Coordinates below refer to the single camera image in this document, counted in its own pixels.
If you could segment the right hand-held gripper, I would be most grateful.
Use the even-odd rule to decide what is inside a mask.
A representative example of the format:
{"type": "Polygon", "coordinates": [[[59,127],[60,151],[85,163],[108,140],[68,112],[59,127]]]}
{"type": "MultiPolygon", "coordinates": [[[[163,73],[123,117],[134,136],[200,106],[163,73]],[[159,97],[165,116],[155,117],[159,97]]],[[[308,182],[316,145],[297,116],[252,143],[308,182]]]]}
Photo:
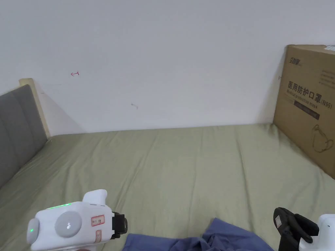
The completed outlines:
{"type": "Polygon", "coordinates": [[[323,214],[317,224],[300,214],[278,207],[273,222],[280,234],[279,251],[334,251],[335,215],[323,214]]]}

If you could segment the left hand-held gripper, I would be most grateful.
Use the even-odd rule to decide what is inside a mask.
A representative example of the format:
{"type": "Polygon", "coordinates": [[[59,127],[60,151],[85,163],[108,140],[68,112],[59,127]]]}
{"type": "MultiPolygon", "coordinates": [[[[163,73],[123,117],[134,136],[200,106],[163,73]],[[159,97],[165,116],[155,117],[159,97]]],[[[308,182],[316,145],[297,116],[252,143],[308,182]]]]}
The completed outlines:
{"type": "Polygon", "coordinates": [[[27,227],[32,251],[96,251],[128,231],[125,215],[106,205],[107,191],[87,192],[82,201],[41,210],[27,227]]]}

